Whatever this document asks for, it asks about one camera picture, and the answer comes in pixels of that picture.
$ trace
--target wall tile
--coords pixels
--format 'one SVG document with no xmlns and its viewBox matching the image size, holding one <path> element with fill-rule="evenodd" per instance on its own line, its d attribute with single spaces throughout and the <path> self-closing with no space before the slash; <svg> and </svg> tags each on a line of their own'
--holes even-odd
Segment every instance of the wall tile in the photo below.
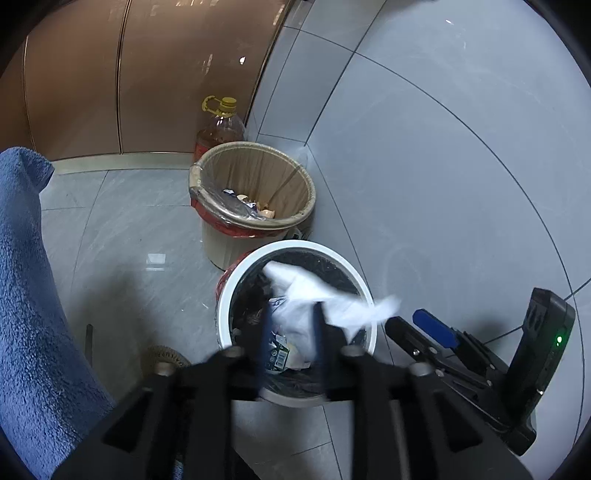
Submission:
<svg viewBox="0 0 591 480">
<path fill-rule="evenodd" d="M 398 295 L 403 318 L 426 308 L 486 341 L 522 323 L 534 286 L 568 294 L 511 176 L 464 125 L 385 68 L 355 55 L 309 146 L 372 294 Z"/>
<path fill-rule="evenodd" d="M 573 289 L 591 276 L 591 89 L 526 2 L 389 0 L 358 50 L 415 83 L 499 156 L 548 226 Z"/>
<path fill-rule="evenodd" d="M 262 121 L 261 133 L 306 141 L 351 52 L 300 32 Z"/>
<path fill-rule="evenodd" d="M 581 335 L 575 323 L 562 359 L 535 408 L 537 437 L 521 457 L 534 480 L 546 480 L 569 454 L 583 396 Z"/>
<path fill-rule="evenodd" d="M 355 50 L 385 0 L 316 0 L 302 30 Z"/>
<path fill-rule="evenodd" d="M 325 245 L 342 255 L 363 275 L 345 224 L 314 157 L 310 158 L 307 170 L 316 188 L 316 206 L 309 240 Z"/>
<path fill-rule="evenodd" d="M 283 65 L 287 60 L 291 48 L 296 40 L 298 32 L 293 28 L 282 28 L 279 36 L 273 46 L 267 65 L 256 91 L 255 100 L 252 104 L 251 116 L 256 118 L 256 123 L 260 129 L 267 107 L 271 101 L 271 95 L 279 80 L 279 75 L 283 70 Z"/>
<path fill-rule="evenodd" d="M 301 28 L 312 5 L 314 5 L 314 0 L 295 0 L 290 12 L 287 14 L 284 25 L 286 27 Z"/>
<path fill-rule="evenodd" d="M 580 435 L 583 433 L 583 429 L 591 417 L 591 287 L 589 285 L 584 287 L 580 292 L 575 294 L 574 299 L 577 302 L 579 322 L 583 332 L 583 344 L 586 347 L 583 411 L 581 412 L 581 425 L 579 427 Z"/>
<path fill-rule="evenodd" d="M 248 122 L 246 123 L 246 141 L 247 142 L 256 142 L 256 138 L 258 137 L 259 126 L 256 121 L 255 116 L 250 114 L 248 117 Z"/>
<path fill-rule="evenodd" d="M 33 148 L 22 84 L 23 54 L 21 45 L 0 77 L 0 151 L 10 147 Z"/>
<path fill-rule="evenodd" d="M 27 105 L 37 150 L 50 160 L 119 153 L 116 62 L 125 0 L 80 0 L 29 35 Z"/>
<path fill-rule="evenodd" d="M 308 167 L 308 157 L 311 156 L 311 153 L 304 142 L 288 140 L 287 138 L 270 137 L 269 135 L 259 135 L 257 142 L 276 148 L 289 155 L 304 168 Z"/>
<path fill-rule="evenodd" d="M 134 0 L 121 56 L 124 152 L 193 151 L 207 95 L 233 96 L 244 120 L 282 0 Z"/>
</svg>

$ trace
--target yellow bottle cap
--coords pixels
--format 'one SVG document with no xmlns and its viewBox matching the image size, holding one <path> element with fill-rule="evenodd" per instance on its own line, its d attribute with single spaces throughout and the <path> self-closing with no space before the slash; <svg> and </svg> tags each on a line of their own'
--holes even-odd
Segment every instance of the yellow bottle cap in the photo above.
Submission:
<svg viewBox="0 0 591 480">
<path fill-rule="evenodd" d="M 212 110 L 208 107 L 207 103 L 210 100 L 219 102 L 219 106 L 215 110 Z M 230 118 L 231 116 L 236 115 L 236 99 L 233 97 L 223 97 L 221 100 L 219 100 L 215 98 L 214 95 L 209 95 L 203 100 L 202 108 L 204 112 L 211 112 L 217 116 Z"/>
<path fill-rule="evenodd" d="M 224 97 L 220 102 L 220 110 L 222 112 L 236 112 L 236 99 L 232 97 Z"/>
</svg>

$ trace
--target trash can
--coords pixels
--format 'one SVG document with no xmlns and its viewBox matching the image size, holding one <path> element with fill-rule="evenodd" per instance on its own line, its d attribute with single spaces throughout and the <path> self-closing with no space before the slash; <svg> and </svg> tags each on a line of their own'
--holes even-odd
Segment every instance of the trash can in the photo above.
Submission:
<svg viewBox="0 0 591 480">
<path fill-rule="evenodd" d="M 235 329 L 243 329 L 253 321 L 257 311 L 268 302 L 272 292 L 260 273 L 269 261 L 297 265 L 314 273 L 332 287 L 355 294 L 373 305 L 374 300 L 363 278 L 336 252 L 324 245 L 303 240 L 284 240 L 259 248 L 233 266 L 233 271 L 219 286 L 221 294 L 217 302 L 217 338 L 221 348 L 236 341 Z M 353 338 L 351 343 L 363 346 L 373 354 L 378 335 L 378 325 L 372 323 Z M 279 375 L 266 375 L 261 397 L 286 407 L 313 407 L 324 402 L 320 370 L 312 363 L 300 371 L 286 370 Z"/>
<path fill-rule="evenodd" d="M 251 215 L 225 189 L 268 204 L 275 217 Z M 314 183 L 302 165 L 275 148 L 251 142 L 207 151 L 191 166 L 189 192 L 203 219 L 203 248 L 223 270 L 245 252 L 285 238 L 308 218 L 316 202 Z"/>
</svg>

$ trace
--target white tiled wall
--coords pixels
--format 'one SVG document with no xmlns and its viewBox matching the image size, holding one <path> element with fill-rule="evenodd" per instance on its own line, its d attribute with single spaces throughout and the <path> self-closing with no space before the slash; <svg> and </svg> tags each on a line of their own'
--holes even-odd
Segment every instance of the white tiled wall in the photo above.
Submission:
<svg viewBox="0 0 591 480">
<path fill-rule="evenodd" d="M 384 0 L 317 0 L 302 30 L 355 50 Z"/>
<path fill-rule="evenodd" d="M 591 89 L 526 2 L 300 1 L 286 24 L 300 32 L 263 96 L 259 140 L 308 143 L 316 239 L 358 257 L 374 296 L 488 340 L 522 323 L 533 287 L 567 297 L 591 277 Z M 588 381 L 579 424 L 591 287 L 574 300 L 522 458 L 536 480 L 591 415 Z M 520 334 L 491 346 L 509 362 Z M 327 413 L 336 436 L 338 418 Z"/>
<path fill-rule="evenodd" d="M 261 133 L 306 141 L 351 52 L 300 31 L 271 98 Z"/>
</svg>

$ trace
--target black trash bag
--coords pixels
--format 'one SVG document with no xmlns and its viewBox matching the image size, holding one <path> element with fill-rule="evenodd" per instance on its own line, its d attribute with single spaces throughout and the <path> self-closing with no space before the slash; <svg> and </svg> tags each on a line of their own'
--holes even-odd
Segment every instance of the black trash bag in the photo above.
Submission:
<svg viewBox="0 0 591 480">
<path fill-rule="evenodd" d="M 297 249 L 276 252 L 254 264 L 234 290 L 229 315 L 233 344 L 239 343 L 237 338 L 242 332 L 262 321 L 264 307 L 274 297 L 271 281 L 262 272 L 263 267 L 270 261 L 305 268 L 337 290 L 360 295 L 348 275 L 322 254 Z M 351 343 L 363 345 L 365 339 L 366 332 L 362 329 Z M 264 386 L 272 392 L 291 398 L 310 398 L 323 392 L 320 370 L 314 364 L 303 370 L 287 369 L 280 374 L 268 374 Z"/>
</svg>

